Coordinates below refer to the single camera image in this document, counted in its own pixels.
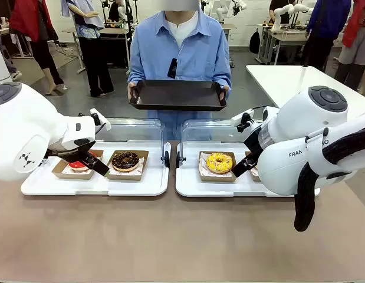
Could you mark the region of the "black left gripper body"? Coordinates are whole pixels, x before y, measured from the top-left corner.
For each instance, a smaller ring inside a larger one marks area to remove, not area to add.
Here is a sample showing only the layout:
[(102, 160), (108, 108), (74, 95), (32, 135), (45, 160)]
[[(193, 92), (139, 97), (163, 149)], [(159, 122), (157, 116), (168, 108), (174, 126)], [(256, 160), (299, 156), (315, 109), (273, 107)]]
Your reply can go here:
[(61, 142), (55, 142), (48, 147), (46, 151), (46, 158), (59, 157), (66, 162), (90, 162), (94, 159), (94, 157), (88, 151), (94, 146), (95, 143), (95, 141), (91, 141), (89, 143), (77, 146), (74, 149), (67, 150), (61, 144)]

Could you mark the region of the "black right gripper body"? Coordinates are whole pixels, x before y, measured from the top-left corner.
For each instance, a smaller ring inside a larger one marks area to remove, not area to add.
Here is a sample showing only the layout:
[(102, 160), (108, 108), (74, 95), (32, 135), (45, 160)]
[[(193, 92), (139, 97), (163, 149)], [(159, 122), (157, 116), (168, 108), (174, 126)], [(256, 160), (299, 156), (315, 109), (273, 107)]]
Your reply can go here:
[(244, 144), (251, 153), (253, 160), (258, 160), (267, 146), (267, 131), (261, 125), (250, 125), (244, 130)]

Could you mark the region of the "person's right hand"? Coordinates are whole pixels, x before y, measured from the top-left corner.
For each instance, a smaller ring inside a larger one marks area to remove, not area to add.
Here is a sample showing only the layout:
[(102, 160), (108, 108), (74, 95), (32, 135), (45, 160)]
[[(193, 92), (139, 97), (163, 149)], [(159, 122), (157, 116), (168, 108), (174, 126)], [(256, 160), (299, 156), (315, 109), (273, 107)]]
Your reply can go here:
[(127, 86), (128, 91), (128, 100), (130, 103), (135, 103), (139, 98), (139, 91), (137, 89), (137, 83), (136, 82), (130, 82)]

